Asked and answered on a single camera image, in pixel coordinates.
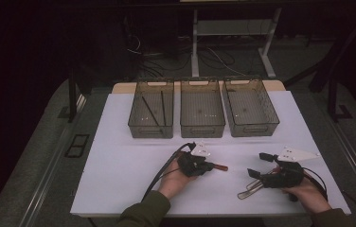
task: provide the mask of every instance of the clear plastic bin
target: clear plastic bin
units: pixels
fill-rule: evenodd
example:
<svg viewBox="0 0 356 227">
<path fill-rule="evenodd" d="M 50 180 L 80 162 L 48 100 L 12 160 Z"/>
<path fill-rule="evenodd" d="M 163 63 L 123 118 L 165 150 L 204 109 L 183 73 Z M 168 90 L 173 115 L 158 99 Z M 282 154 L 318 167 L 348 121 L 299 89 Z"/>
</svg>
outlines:
<svg viewBox="0 0 356 227">
<path fill-rule="evenodd" d="M 279 120 L 262 80 L 225 77 L 223 81 L 222 97 L 231 135 L 272 135 Z"/>
<path fill-rule="evenodd" d="M 181 79 L 181 136 L 221 138 L 225 119 L 217 78 Z"/>
<path fill-rule="evenodd" d="M 174 79 L 139 79 L 128 126 L 133 138 L 172 138 Z"/>
</svg>

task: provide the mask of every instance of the white table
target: white table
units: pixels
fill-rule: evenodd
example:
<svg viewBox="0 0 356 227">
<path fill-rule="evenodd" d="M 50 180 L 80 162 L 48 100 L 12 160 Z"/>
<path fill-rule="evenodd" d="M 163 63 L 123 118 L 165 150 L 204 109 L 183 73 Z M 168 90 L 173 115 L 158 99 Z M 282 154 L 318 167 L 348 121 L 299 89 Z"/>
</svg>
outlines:
<svg viewBox="0 0 356 227">
<path fill-rule="evenodd" d="M 85 218 L 118 216 L 126 207 L 141 201 L 151 180 L 175 150 L 188 142 L 204 141 L 211 152 L 206 160 L 229 169 L 206 172 L 191 183 L 172 199 L 167 217 L 305 215 L 300 203 L 289 201 L 279 189 L 263 188 L 245 200 L 237 198 L 254 180 L 248 176 L 247 168 L 264 173 L 275 167 L 274 163 L 261 161 L 260 152 L 279 154 L 284 147 L 319 152 L 292 94 L 270 91 L 269 96 L 280 119 L 273 136 L 233 138 L 226 124 L 222 138 L 183 139 L 179 127 L 180 96 L 176 92 L 173 138 L 133 139 L 128 118 L 134 94 L 121 94 L 116 89 L 105 104 L 71 213 Z M 324 160 L 300 164 L 324 179 L 332 207 L 350 214 Z"/>
</svg>

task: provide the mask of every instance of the sleeve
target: sleeve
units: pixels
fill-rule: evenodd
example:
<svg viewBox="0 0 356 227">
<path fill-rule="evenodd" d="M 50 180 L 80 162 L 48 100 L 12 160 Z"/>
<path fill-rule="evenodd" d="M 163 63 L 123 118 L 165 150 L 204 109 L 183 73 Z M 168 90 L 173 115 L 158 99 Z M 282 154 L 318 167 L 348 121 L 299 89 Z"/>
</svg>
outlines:
<svg viewBox="0 0 356 227">
<path fill-rule="evenodd" d="M 142 202 L 125 209 L 116 226 L 156 227 L 169 211 L 169 208 L 169 200 L 163 194 L 158 191 L 151 191 Z"/>
<path fill-rule="evenodd" d="M 311 216 L 314 227 L 353 227 L 353 222 L 342 209 L 331 209 Z"/>
</svg>

